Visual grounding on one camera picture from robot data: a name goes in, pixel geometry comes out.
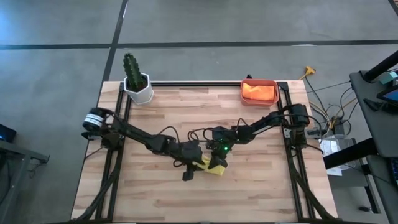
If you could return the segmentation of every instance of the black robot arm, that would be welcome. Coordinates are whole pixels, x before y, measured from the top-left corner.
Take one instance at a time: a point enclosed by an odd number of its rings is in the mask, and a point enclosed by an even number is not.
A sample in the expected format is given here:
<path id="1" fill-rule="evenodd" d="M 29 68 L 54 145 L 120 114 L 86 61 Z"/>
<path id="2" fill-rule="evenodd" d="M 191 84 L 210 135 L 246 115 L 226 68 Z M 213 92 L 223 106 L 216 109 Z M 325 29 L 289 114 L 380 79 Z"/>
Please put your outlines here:
<path id="1" fill-rule="evenodd" d="M 291 123 L 286 117 L 291 116 Z M 206 148 L 212 150 L 209 169 L 218 165 L 227 167 L 226 155 L 234 144 L 247 144 L 251 142 L 258 134 L 267 131 L 276 126 L 283 126 L 293 129 L 295 133 L 299 133 L 295 140 L 302 142 L 305 140 L 304 129 L 310 124 L 307 108 L 302 104 L 288 105 L 279 111 L 273 111 L 260 120 L 248 125 L 232 126 L 226 129 L 222 126 L 208 128 L 212 130 L 212 140 L 206 143 Z"/>
<path id="2" fill-rule="evenodd" d="M 106 120 L 110 116 L 113 117 L 113 122 L 107 124 Z M 187 171 L 183 174 L 184 181 L 193 178 L 196 168 L 193 162 L 204 164 L 198 141 L 177 142 L 172 136 L 149 134 L 124 122 L 106 108 L 92 108 L 83 122 L 83 127 L 88 131 L 82 134 L 84 137 L 89 139 L 88 136 L 101 136 L 106 147 L 116 147 L 120 136 L 125 136 L 142 143 L 153 154 L 169 156 L 180 164 L 187 165 Z"/>

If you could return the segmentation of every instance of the concrete floor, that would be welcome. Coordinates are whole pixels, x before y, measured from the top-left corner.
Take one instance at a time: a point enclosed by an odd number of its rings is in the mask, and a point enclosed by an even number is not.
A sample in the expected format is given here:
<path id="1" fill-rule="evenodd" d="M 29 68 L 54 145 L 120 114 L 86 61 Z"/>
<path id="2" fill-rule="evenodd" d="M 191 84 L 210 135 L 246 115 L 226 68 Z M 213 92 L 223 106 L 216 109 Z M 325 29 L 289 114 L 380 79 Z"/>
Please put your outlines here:
<path id="1" fill-rule="evenodd" d="M 122 0 L 3 0 L 0 45 L 110 44 L 121 5 Z M 348 81 L 351 72 L 371 68 L 398 48 L 280 45 L 297 40 L 398 40 L 398 17 L 387 0 L 130 0 L 119 43 L 268 41 L 276 46 L 117 49 L 108 75 L 124 78 L 122 57 L 129 51 L 153 80 L 239 80 L 248 73 L 291 80 L 310 65 L 317 69 L 312 85 L 322 88 Z M 0 50 L 0 123 L 18 131 L 16 144 L 51 155 L 33 179 L 27 178 L 16 209 L 23 212 L 14 216 L 15 223 L 69 219 L 87 145 L 81 122 L 98 100 L 109 51 Z M 338 103 L 348 87 L 318 94 L 326 106 Z M 351 137 L 369 137 L 359 107 L 351 123 Z M 333 189 L 333 195 L 341 218 L 387 222 L 383 214 L 357 210 L 369 203 L 363 189 Z"/>

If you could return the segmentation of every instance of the white hexagonal pot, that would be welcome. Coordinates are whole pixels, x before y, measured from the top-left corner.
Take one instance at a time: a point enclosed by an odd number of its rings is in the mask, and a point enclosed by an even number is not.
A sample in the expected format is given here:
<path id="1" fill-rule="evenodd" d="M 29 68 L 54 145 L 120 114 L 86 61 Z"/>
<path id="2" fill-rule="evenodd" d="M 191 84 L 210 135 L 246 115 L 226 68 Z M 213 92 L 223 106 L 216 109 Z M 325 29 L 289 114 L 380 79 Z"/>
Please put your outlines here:
<path id="1" fill-rule="evenodd" d="M 149 76 L 145 73 L 141 73 L 141 75 L 147 79 L 147 86 L 137 93 L 127 89 L 127 77 L 124 78 L 124 91 L 131 97 L 133 102 L 138 105 L 150 103 L 154 97 L 154 91 L 152 89 L 152 85 L 150 84 Z"/>

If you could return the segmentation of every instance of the wooden tabletop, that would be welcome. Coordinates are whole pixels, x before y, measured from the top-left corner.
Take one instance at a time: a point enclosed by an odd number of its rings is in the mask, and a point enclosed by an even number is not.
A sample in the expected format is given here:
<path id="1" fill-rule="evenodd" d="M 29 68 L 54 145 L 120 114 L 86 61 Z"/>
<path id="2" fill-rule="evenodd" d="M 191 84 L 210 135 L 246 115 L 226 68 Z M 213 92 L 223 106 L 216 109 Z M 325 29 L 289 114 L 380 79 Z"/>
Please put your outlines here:
<path id="1" fill-rule="evenodd" d="M 309 108 L 303 81 L 288 81 L 288 84 L 292 103 Z M 118 88 L 119 82 L 104 82 L 98 106 L 114 110 Z M 252 123 L 277 110 L 276 105 L 243 106 L 238 87 L 154 87 L 154 91 L 149 105 L 131 106 L 129 123 L 153 134 L 174 126 L 181 141 L 187 140 L 187 132 L 192 129 L 228 128 L 236 125 L 239 118 Z M 172 130 L 164 134 L 175 136 Z M 315 140 L 308 142 L 319 146 Z M 99 140 L 91 142 L 87 154 L 99 147 Z M 337 217 L 322 155 L 306 148 L 303 156 L 311 190 L 329 213 Z M 98 193 L 105 158 L 104 149 L 85 161 L 72 218 L 81 215 Z M 247 145 L 233 146 L 227 161 L 229 166 L 223 176 L 195 172 L 193 180 L 183 182 L 185 167 L 174 168 L 173 159 L 153 155 L 142 144 L 127 139 L 114 222 L 297 220 L 280 128 L 258 135 Z M 306 211 L 302 192 L 300 198 Z"/>

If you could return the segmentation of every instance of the black desk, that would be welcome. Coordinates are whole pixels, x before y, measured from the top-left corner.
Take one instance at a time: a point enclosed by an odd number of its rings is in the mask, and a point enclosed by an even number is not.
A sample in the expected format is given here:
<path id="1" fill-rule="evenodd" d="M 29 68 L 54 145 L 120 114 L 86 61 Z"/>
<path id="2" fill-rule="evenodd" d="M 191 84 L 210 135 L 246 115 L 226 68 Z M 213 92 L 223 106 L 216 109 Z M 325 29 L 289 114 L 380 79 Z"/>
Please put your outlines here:
<path id="1" fill-rule="evenodd" d="M 386 87 L 379 81 L 376 83 L 364 81 L 360 73 L 352 73 L 349 75 L 349 78 L 378 153 L 382 157 L 398 157 L 396 133 L 398 116 L 383 111 L 374 112 L 363 101 L 367 98 L 369 100 L 383 102 L 377 99 L 376 95 L 385 90 Z"/>
<path id="2" fill-rule="evenodd" d="M 386 211 L 386 215 L 391 224 L 398 223 L 398 189 L 393 186 L 389 171 L 387 169 L 387 161 L 380 156 L 367 156 L 371 173 L 382 178 L 374 177 L 377 191 L 379 192 L 381 202 Z"/>
<path id="3" fill-rule="evenodd" d="M 327 169 L 369 155 L 398 157 L 396 134 L 398 116 L 383 111 L 372 111 L 363 101 L 367 98 L 381 102 L 382 100 L 377 99 L 376 95 L 385 90 L 386 87 L 379 82 L 368 83 L 364 81 L 358 72 L 350 74 L 349 77 L 372 137 L 345 150 L 326 156 L 324 161 Z"/>
<path id="4" fill-rule="evenodd" d="M 377 177 L 373 179 L 386 215 L 390 223 L 398 223 L 398 188 L 391 182 L 387 159 L 384 158 L 398 157 L 398 137 L 396 134 L 398 115 L 391 115 L 383 111 L 372 111 L 363 101 L 369 99 L 382 102 L 376 97 L 379 92 L 385 90 L 385 86 L 380 82 L 368 83 L 362 79 L 359 72 L 350 74 L 349 78 L 372 137 L 326 156 L 324 158 L 325 167 L 329 169 L 366 157 L 370 173 L 382 178 L 382 180 Z"/>

